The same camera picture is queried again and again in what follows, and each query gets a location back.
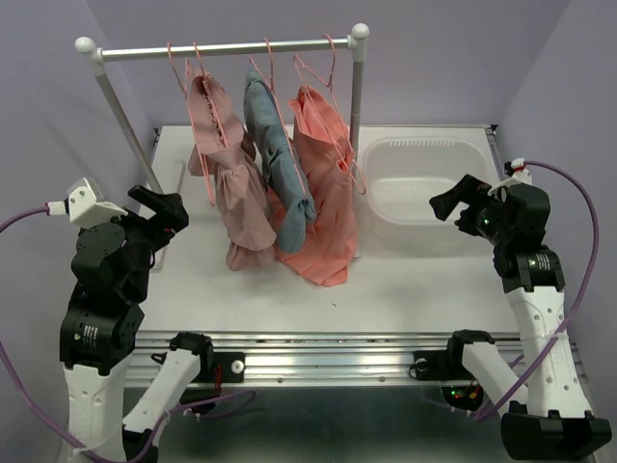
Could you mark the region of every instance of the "purple wall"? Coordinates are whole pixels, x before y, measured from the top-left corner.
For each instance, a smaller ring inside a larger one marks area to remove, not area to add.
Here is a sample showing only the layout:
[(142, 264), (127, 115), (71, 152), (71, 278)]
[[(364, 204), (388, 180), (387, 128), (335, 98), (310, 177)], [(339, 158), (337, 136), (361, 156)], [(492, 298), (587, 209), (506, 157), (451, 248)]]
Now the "purple wall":
[[(0, 4), (0, 220), (63, 199), (84, 176), (98, 178), (123, 204), (138, 177), (90, 66), (74, 49), (82, 35), (104, 42), (83, 0)], [(120, 68), (109, 68), (136, 131), (151, 146), (151, 129)], [(76, 234), (67, 218), (36, 217), (0, 237), (0, 339), (35, 401), (62, 425), (67, 387), (58, 335), (74, 285)], [(3, 368), (0, 395), (0, 461), (54, 461), (60, 440), (33, 417)]]
[[(598, 209), (600, 254), (571, 331), (599, 413), (613, 426), (617, 423), (613, 354), (617, 312), (612, 293), (617, 275), (616, 24), (614, 0), (574, 0), (510, 104), (498, 133), (504, 157), (524, 156), (562, 167), (585, 185)], [(589, 259), (589, 212), (567, 181), (540, 169), (534, 169), (533, 176), (534, 183), (550, 194), (549, 243), (562, 258), (567, 300), (572, 302)]]
[[(364, 123), (496, 123), (568, 4), (566, 0), (89, 0), (115, 47), (342, 37), (357, 22), (371, 30), (365, 66)], [(305, 53), (326, 71), (329, 53)], [(339, 52), (335, 89), (347, 113), (351, 56)], [(267, 58), (257, 61), (264, 72)], [(248, 57), (212, 57), (206, 65), (242, 114)], [(122, 64), (156, 124), (188, 123), (168, 60)], [(290, 54), (277, 55), (281, 101), (299, 79)], [(291, 121), (290, 112), (286, 111)]]

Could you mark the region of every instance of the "clothing rack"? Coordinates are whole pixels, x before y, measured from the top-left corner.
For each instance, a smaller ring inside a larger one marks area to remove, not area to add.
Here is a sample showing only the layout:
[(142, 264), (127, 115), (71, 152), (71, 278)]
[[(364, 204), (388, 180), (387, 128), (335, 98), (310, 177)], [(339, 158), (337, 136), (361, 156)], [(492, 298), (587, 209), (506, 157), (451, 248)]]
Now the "clothing rack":
[[(352, 147), (358, 152), (358, 136), (360, 133), (360, 107), (362, 100), (362, 74), (364, 71), (364, 59), (366, 58), (366, 39), (368, 27), (366, 24), (356, 24), (351, 34), (346, 38), (333, 39), (335, 48), (353, 51), (354, 67), (351, 90), (351, 116), (349, 118), (349, 133)], [(315, 41), (271, 41), (270, 48), (273, 52), (296, 52), (310, 50), (328, 50), (332, 45), (327, 39)], [(98, 87), (103, 92), (112, 113), (116, 117), (129, 147), (135, 154), (137, 161), (146, 175), (150, 188), (156, 193), (163, 193), (161, 184), (152, 170), (148, 157), (142, 148), (135, 131), (131, 126), (122, 104), (116, 95), (116, 91), (105, 72), (105, 63), (116, 61), (149, 60), (155, 58), (168, 58), (167, 47), (158, 48), (125, 48), (117, 50), (105, 50), (97, 48), (94, 41), (88, 37), (81, 37), (75, 41), (75, 48), (85, 55), (93, 67), (94, 78)], [(197, 49), (204, 56), (242, 55), (251, 53), (267, 53), (268, 47), (265, 42), (254, 43), (228, 43), (221, 45), (198, 45)], [(195, 55), (194, 46), (173, 46), (171, 48), (175, 57), (190, 57)]]

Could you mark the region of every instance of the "hanging garment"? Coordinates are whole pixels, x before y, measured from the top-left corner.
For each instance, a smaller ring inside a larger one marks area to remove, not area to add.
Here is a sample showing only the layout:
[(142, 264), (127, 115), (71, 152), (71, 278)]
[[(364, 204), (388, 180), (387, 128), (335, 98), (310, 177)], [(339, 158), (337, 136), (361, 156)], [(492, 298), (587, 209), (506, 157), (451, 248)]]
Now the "hanging garment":
[[(294, 64), (296, 61), (314, 74), (298, 56), (294, 56)], [(340, 285), (347, 281), (347, 266), (358, 245), (358, 224), (352, 204), (353, 185), (358, 184), (350, 169), (356, 163), (356, 154), (334, 93), (336, 109), (306, 85), (303, 74), (297, 66), (296, 69), (303, 85), (297, 98), (289, 101), (294, 113), (293, 140), (317, 204), (317, 219), (307, 228), (307, 239), (299, 253), (289, 255), (277, 249), (277, 258), (318, 285)], [(334, 69), (335, 59), (328, 83), (314, 74), (331, 92)]]
[(286, 211), (275, 226), (277, 246), (286, 253), (297, 253), (305, 242), (307, 224), (317, 216), (315, 203), (298, 155), (289, 143), (276, 96), (253, 61), (246, 80), (244, 118), (261, 153), (265, 180)]
[(274, 261), (276, 234), (268, 222), (266, 185), (254, 162), (253, 141), (233, 113), (225, 90), (203, 66), (193, 71), (186, 61), (188, 87), (181, 85), (177, 74), (176, 77), (180, 88), (186, 89), (195, 136), (193, 154), (198, 159), (190, 164), (201, 165), (206, 184), (210, 171), (214, 174), (216, 205), (230, 240), (228, 268), (241, 270), (269, 265)]

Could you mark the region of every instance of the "pink hanger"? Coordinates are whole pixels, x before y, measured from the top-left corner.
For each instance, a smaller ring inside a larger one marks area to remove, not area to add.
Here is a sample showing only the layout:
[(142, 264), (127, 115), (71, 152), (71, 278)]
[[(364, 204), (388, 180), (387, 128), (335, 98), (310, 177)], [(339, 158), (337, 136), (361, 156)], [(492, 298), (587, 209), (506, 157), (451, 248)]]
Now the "pink hanger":
[[(177, 69), (175, 68), (174, 57), (172, 56), (172, 44), (170, 42), (167, 42), (167, 54), (170, 57), (170, 62), (172, 63), (172, 70), (174, 71), (175, 80), (177, 80), (177, 85), (180, 86), (180, 90), (184, 94), (184, 99), (188, 99), (188, 85), (187, 85), (187, 82), (188, 82), (188, 76), (190, 74), (192, 74), (191, 64), (190, 64), (190, 62), (189, 62), (189, 60), (187, 58), (186, 61), (185, 61), (186, 72), (184, 73), (184, 84), (182, 84), (182, 81), (180, 80), (180, 75), (178, 74)], [(187, 107), (188, 112), (189, 112), (189, 119), (191, 120), (191, 129), (193, 130), (193, 137), (197, 141), (197, 134), (195, 133), (194, 119), (193, 119), (193, 115), (191, 114), (190, 105), (187, 104), (186, 107)], [(210, 201), (210, 205), (214, 206), (215, 205), (215, 203), (214, 203), (214, 192), (212, 191), (212, 183), (210, 182), (210, 173), (208, 171), (208, 164), (205, 161), (205, 159), (203, 158), (203, 154), (200, 153), (200, 147), (197, 147), (197, 151), (198, 151), (198, 158), (200, 159), (201, 171), (203, 172), (203, 180), (205, 181), (205, 188), (206, 188), (206, 190), (208, 192), (208, 200)]]
[(266, 86), (268, 86), (268, 88), (270, 89), (270, 92), (272, 92), (272, 98), (274, 99), (274, 105), (277, 108), (277, 114), (279, 115), (279, 121), (281, 122), (282, 129), (285, 132), (285, 140), (287, 141), (287, 145), (289, 146), (289, 153), (291, 154), (293, 168), (296, 171), (296, 175), (298, 176), (298, 181), (300, 181), (300, 185), (302, 186), (302, 194), (304, 196), (304, 199), (306, 199), (307, 189), (305, 188), (305, 183), (302, 181), (302, 176), (300, 175), (300, 170), (298, 168), (298, 162), (296, 160), (296, 156), (294, 156), (293, 154), (294, 150), (291, 147), (291, 143), (289, 142), (289, 136), (287, 135), (287, 130), (285, 128), (285, 123), (282, 120), (281, 107), (279, 106), (279, 101), (277, 100), (277, 95), (274, 91), (274, 56), (272, 54), (272, 48), (270, 48), (270, 42), (268, 41), (268, 39), (264, 37), (263, 40), (266, 42), (266, 46), (268, 47), (268, 55), (270, 56), (270, 85), (269, 86), (266, 83), (267, 82), (266, 78), (263, 76), (263, 74), (257, 67), (257, 64), (255, 63), (255, 60), (253, 59), (253, 57), (250, 58), (251, 64), (255, 67), (255, 70), (259, 73), (259, 75), (263, 79), (263, 82), (266, 84)]
[[(300, 56), (298, 56), (297, 54), (293, 55), (293, 66), (296, 69), (296, 71), (298, 72), (298, 75), (300, 76), (300, 80), (302, 81), (302, 89), (303, 89), (303, 92), (304, 92), (305, 96), (308, 98), (310, 103), (315, 108), (315, 113), (317, 114), (317, 116), (319, 118), (319, 122), (321, 123), (322, 128), (328, 134), (328, 137), (330, 138), (330, 141), (333, 143), (333, 145), (335, 147), (335, 150), (338, 153), (338, 156), (340, 157), (341, 162), (343, 163), (343, 165), (345, 166), (345, 169), (347, 170), (347, 172), (349, 173), (349, 175), (351, 177), (352, 182), (354, 183), (354, 185), (356, 186), (356, 188), (358, 189), (360, 194), (363, 195), (364, 193), (366, 193), (366, 180), (364, 179), (364, 174), (362, 173), (362, 170), (359, 168), (358, 164), (356, 163), (356, 151), (351, 146), (351, 142), (349, 140), (349, 137), (345, 137), (345, 141), (347, 142), (347, 146), (348, 146), (349, 150), (352, 152), (351, 164), (356, 168), (356, 172), (358, 172), (358, 174), (360, 175), (360, 180), (362, 182), (362, 188), (360, 188), (360, 186), (358, 185), (358, 182), (356, 181), (356, 177), (352, 174), (351, 169), (349, 168), (349, 165), (347, 164), (345, 156), (342, 153), (338, 142), (332, 136), (330, 128), (328, 127), (328, 125), (326, 124), (324, 119), (322, 118), (321, 114), (319, 114), (319, 111), (317, 111), (317, 106), (315, 105), (315, 101), (312, 99), (312, 96), (310, 95), (310, 93), (307, 90), (307, 83), (306, 83), (305, 76), (304, 76), (304, 70), (308, 70), (308, 72), (310, 72), (319, 82), (321, 82), (328, 90), (330, 90), (330, 95), (332, 96), (332, 101), (335, 104), (336, 114), (338, 115), (338, 123), (340, 124), (341, 128), (343, 129), (343, 133), (344, 132), (348, 132), (347, 125), (345, 124), (343, 118), (340, 116), (340, 110), (338, 108), (338, 102), (336, 101), (335, 90), (334, 90), (334, 85), (333, 85), (333, 78), (334, 78), (334, 75), (335, 75), (335, 66), (336, 66), (335, 43), (333, 42), (332, 38), (328, 34), (324, 34), (324, 37), (326, 39), (328, 39), (328, 41), (330, 42), (330, 46), (332, 47), (332, 52), (333, 52), (332, 68), (330, 70), (330, 78), (328, 79), (328, 82), (326, 82), (324, 79), (322, 79), (314, 70), (309, 68), (305, 64), (305, 62), (302, 61), (302, 58), (300, 58)], [(300, 65), (302, 66), (302, 70), (300, 70), (298, 68), (298, 63), (297, 62), (300, 62)]]
[(200, 51), (198, 50), (197, 44), (195, 42), (193, 42), (193, 46), (195, 47), (195, 54), (197, 55), (197, 59), (200, 62), (200, 68), (203, 74), (203, 79), (201, 80), (201, 83), (203, 84), (203, 90), (205, 91), (205, 97), (208, 99), (208, 102), (210, 103), (210, 106), (212, 107), (212, 113), (214, 114), (214, 119), (216, 120), (216, 124), (219, 127), (219, 132), (221, 133), (221, 137), (223, 138), (223, 145), (225, 145), (225, 147), (228, 147), (229, 146), (228, 136), (225, 133), (225, 128), (223, 127), (223, 124), (221, 123), (221, 118), (219, 117), (219, 111), (216, 108), (214, 99), (212, 99), (212, 91), (208, 87), (207, 81), (205, 79), (206, 72), (205, 72), (205, 69), (203, 68), (203, 61), (201, 60)]

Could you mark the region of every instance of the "white plastic basket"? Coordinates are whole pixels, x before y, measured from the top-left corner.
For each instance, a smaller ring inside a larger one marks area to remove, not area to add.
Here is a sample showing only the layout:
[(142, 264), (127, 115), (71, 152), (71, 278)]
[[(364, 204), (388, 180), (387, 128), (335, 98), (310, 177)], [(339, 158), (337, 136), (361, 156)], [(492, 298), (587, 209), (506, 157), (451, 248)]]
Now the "white plastic basket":
[(363, 169), (371, 212), (367, 225), (378, 235), (401, 247), (423, 247), (430, 255), (463, 252), (468, 246), (490, 251), (479, 238), (469, 239), (454, 226), (464, 204), (445, 222), (435, 218), (429, 205), (433, 196), (452, 188), (465, 174), (496, 180), (493, 159), (470, 141), (384, 138), (366, 149)]

